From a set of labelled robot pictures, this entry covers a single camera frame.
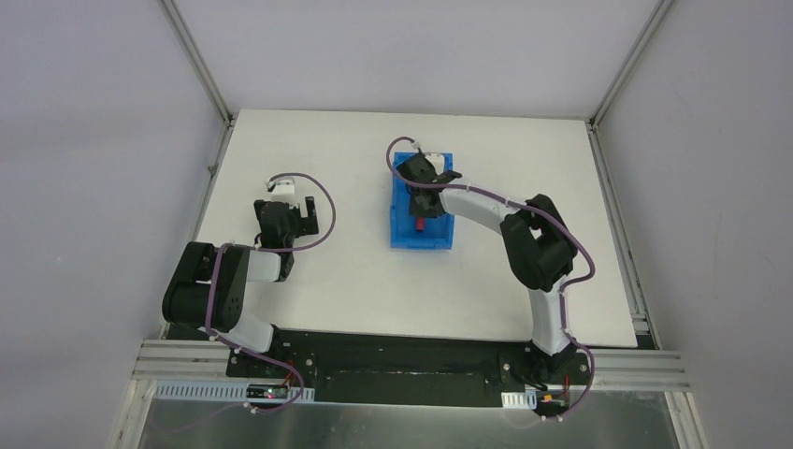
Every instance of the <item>gray wall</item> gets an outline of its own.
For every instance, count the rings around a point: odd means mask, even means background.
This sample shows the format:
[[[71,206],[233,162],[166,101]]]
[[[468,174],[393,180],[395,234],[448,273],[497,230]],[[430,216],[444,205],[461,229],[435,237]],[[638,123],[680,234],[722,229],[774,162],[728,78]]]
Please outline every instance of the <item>gray wall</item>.
[[[652,317],[712,447],[789,445],[791,23],[789,0],[681,0],[601,128]]]
[[[214,115],[153,0],[0,7],[0,445],[104,447]]]
[[[589,117],[656,0],[179,3],[234,110]]]

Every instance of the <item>white tabletop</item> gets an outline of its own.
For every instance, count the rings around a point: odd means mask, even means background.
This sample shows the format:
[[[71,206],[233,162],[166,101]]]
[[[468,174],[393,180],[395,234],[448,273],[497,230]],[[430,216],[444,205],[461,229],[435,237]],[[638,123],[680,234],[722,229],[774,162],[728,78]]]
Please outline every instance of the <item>white tabletop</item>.
[[[525,287],[512,275],[501,237],[458,218],[448,252],[395,251],[389,244],[388,143],[421,141],[451,152],[454,169],[477,184],[526,199],[553,199],[595,259],[597,275],[570,288],[570,327],[586,344],[635,346],[636,339],[584,122],[359,112],[243,110],[215,182],[198,240],[252,244],[255,199],[277,173],[311,174],[339,217],[323,244],[295,254],[286,282],[249,289],[258,314],[282,328],[476,340],[531,339]],[[396,151],[408,152],[408,144]],[[316,198],[322,234],[330,223]],[[296,245],[319,236],[296,240]],[[586,273],[581,256],[573,275]]]

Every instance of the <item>cable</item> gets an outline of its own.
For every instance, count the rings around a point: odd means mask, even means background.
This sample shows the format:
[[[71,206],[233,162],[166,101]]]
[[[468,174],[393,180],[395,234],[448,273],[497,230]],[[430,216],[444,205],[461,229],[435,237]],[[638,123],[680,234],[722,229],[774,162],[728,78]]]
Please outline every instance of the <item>cable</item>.
[[[336,227],[336,203],[333,202],[333,198],[327,192],[327,189],[324,188],[322,183],[314,179],[314,177],[312,177],[311,175],[307,175],[305,173],[279,173],[275,176],[270,177],[269,181],[267,182],[270,183],[278,178],[285,178],[287,176],[305,178],[313,182],[314,185],[320,188],[320,190],[324,194],[324,197],[327,198],[328,204],[330,204],[330,212],[331,212],[330,226],[327,228],[327,231],[325,231],[322,237],[320,237],[317,241],[314,241],[313,243],[309,243],[308,245],[298,246],[296,248],[258,248],[256,249],[256,251],[261,251],[263,253],[294,253],[295,251],[309,250],[319,245],[323,241],[325,241],[330,236],[330,233],[333,232],[333,228]],[[253,239],[253,244],[256,244],[261,236],[262,236],[261,233],[257,234],[256,237]]]
[[[316,184],[317,187],[319,187],[319,189],[323,192],[323,194],[327,198],[327,202],[330,204],[330,209],[331,209],[331,212],[332,212],[332,216],[331,216],[331,220],[330,220],[330,226],[327,228],[327,231],[324,233],[324,235],[322,237],[320,237],[319,239],[317,239],[313,243],[309,243],[308,245],[298,246],[296,248],[259,248],[256,251],[261,251],[261,252],[264,252],[264,253],[291,253],[291,252],[295,252],[295,251],[305,251],[305,250],[308,250],[310,248],[314,248],[315,246],[317,246],[320,243],[322,243],[323,241],[325,241],[330,236],[330,233],[333,232],[333,228],[336,227],[336,204],[333,202],[333,197],[331,197],[331,195],[330,195],[330,193],[328,193],[327,189],[325,189],[324,186],[319,181],[314,179],[311,175],[307,175],[305,173],[280,173],[278,175],[275,175],[275,176],[271,177],[269,179],[269,181],[273,181],[273,180],[276,180],[278,178],[283,178],[283,177],[287,177],[287,176],[305,178],[305,179],[313,182],[314,184]],[[207,332],[207,334],[211,338],[215,338],[217,341],[225,344],[226,346],[228,346],[228,347],[230,347],[232,349],[235,349],[235,350],[239,350],[243,354],[250,355],[251,357],[258,358],[259,360],[265,361],[265,362],[267,362],[267,363],[269,363],[271,365],[276,365],[278,367],[288,369],[295,376],[295,378],[297,378],[297,381],[300,383],[300,391],[296,395],[292,396],[292,398],[286,400],[285,402],[283,402],[283,404],[280,404],[279,406],[274,407],[272,409],[257,409],[255,407],[252,408],[252,410],[254,410],[256,413],[275,413],[275,412],[278,412],[278,411],[283,410],[284,408],[288,407],[289,405],[291,405],[293,402],[295,402],[299,398],[302,398],[303,390],[306,388],[306,384],[303,381],[303,376],[300,375],[300,372],[295,367],[293,367],[293,366],[291,366],[289,364],[283,363],[280,360],[276,360],[274,358],[267,357],[266,355],[259,354],[259,353],[255,352],[254,350],[239,346],[238,344],[234,343],[233,341],[230,341],[226,337],[220,335],[220,333],[217,332],[216,330],[212,329],[212,312],[214,310],[214,305],[215,305],[215,291],[216,291],[217,284],[218,284],[218,275],[220,273],[220,267],[221,267],[221,261],[223,260],[223,254],[225,253],[226,249],[229,246],[232,246],[232,244],[231,243],[224,243],[223,245],[221,245],[221,247],[218,249],[218,255],[215,258],[215,266],[212,269],[212,278],[211,278],[211,281],[210,281],[210,284],[209,284],[209,300],[207,301],[207,315],[204,318],[204,329],[205,329],[205,332]]]
[[[546,212],[545,210],[538,209],[538,208],[535,208],[535,207],[532,207],[532,206],[528,206],[526,204],[516,203],[516,202],[514,202],[512,200],[509,200],[508,198],[505,198],[504,196],[501,196],[499,194],[490,192],[489,190],[485,190],[485,189],[483,189],[481,187],[477,187],[477,186],[474,186],[474,185],[425,184],[425,183],[421,183],[421,182],[413,182],[413,181],[406,180],[394,168],[394,163],[391,162],[391,151],[394,149],[394,147],[399,142],[405,141],[405,140],[410,142],[416,148],[416,150],[418,152],[421,152],[421,147],[416,144],[416,140],[414,138],[409,138],[407,136],[402,136],[400,138],[395,138],[391,142],[391,144],[388,145],[388,150],[385,152],[385,164],[388,165],[388,169],[391,171],[391,174],[394,175],[398,180],[405,182],[405,184],[409,185],[410,187],[415,187],[415,188],[419,188],[419,189],[460,189],[460,190],[469,190],[469,191],[474,192],[476,194],[479,194],[479,195],[482,195],[482,196],[486,196],[486,197],[491,198],[491,199],[495,199],[499,203],[504,203],[507,206],[512,206],[512,207],[517,208],[517,209],[527,210],[529,212],[535,213],[535,214],[539,215],[540,217],[544,218],[545,220],[547,220],[548,223],[553,225],[556,229],[558,229],[559,232],[561,232],[562,235],[564,235],[565,238],[567,238],[573,244],[573,246],[575,246],[576,249],[578,249],[578,251],[581,253],[581,255],[586,260],[586,264],[589,266],[589,272],[586,273],[584,276],[579,276],[578,278],[573,278],[573,279],[567,280],[564,283],[562,283],[562,285],[559,287],[559,298],[560,298],[559,304],[560,304],[560,309],[561,309],[561,312],[562,312],[562,331],[564,332],[565,337],[567,337],[568,340],[570,340],[570,343],[572,343],[576,348],[582,350],[586,354],[586,356],[589,358],[589,380],[586,383],[586,388],[584,389],[584,392],[581,394],[581,396],[578,398],[578,400],[576,400],[575,403],[572,404],[570,406],[570,408],[567,409],[566,412],[564,412],[564,413],[559,415],[559,418],[561,419],[561,417],[563,415],[566,415],[566,414],[572,412],[575,408],[577,408],[578,404],[589,394],[589,390],[592,388],[592,381],[593,381],[593,379],[595,377],[595,357],[592,355],[592,351],[590,351],[589,348],[584,346],[582,343],[578,342],[575,339],[575,337],[573,337],[570,334],[570,330],[568,329],[568,316],[567,316],[567,304],[566,304],[567,303],[567,299],[565,298],[565,295],[564,295],[565,289],[567,287],[569,287],[569,286],[571,286],[571,285],[573,285],[575,283],[588,281],[588,280],[592,279],[595,276],[595,261],[592,259],[592,256],[589,254],[589,252],[586,250],[586,248],[583,246],[583,244],[580,241],[578,241],[578,239],[576,239],[563,224],[561,224],[556,218],[554,218],[553,215],[551,215],[550,213]]]

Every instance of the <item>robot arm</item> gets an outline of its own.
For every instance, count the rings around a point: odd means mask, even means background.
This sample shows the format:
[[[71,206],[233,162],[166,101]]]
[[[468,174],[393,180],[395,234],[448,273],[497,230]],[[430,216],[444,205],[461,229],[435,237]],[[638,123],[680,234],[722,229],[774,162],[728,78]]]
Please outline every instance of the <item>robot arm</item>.
[[[295,195],[295,180],[280,178],[267,186],[270,199],[256,200],[253,209],[261,234],[257,243],[269,249],[292,248],[296,238],[318,234],[314,198],[307,196],[306,217]],[[209,281],[219,248],[191,241],[181,255],[163,299],[163,316],[169,323],[203,329],[209,298]],[[282,282],[289,276],[292,252],[270,253],[232,245],[223,254],[218,273],[211,326],[234,343],[265,353],[274,327],[259,319],[259,298],[245,295],[248,282]]]
[[[418,152],[396,170],[405,179],[420,183],[443,183],[470,186],[459,173],[438,174],[424,153]],[[537,195],[526,202],[544,210],[564,224],[554,202]],[[559,287],[572,271],[576,248],[547,220],[468,189],[411,188],[411,215],[435,218],[444,212],[459,215],[498,233],[504,241],[510,268],[526,288],[531,302],[533,333],[530,346],[540,371],[529,375],[538,383],[557,370],[575,349],[562,328]]]

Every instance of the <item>blue plastic bin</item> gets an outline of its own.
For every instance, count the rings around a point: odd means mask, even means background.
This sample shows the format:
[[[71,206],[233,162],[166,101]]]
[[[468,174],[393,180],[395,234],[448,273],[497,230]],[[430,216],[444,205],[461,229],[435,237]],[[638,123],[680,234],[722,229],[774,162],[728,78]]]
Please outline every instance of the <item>blue plastic bin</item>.
[[[414,152],[395,152],[394,167]],[[452,169],[452,155],[443,153],[444,170]],[[403,250],[451,250],[454,239],[454,216],[444,213],[438,218],[426,218],[425,230],[416,230],[416,219],[411,217],[411,195],[405,182],[394,178],[391,193],[391,247]]]

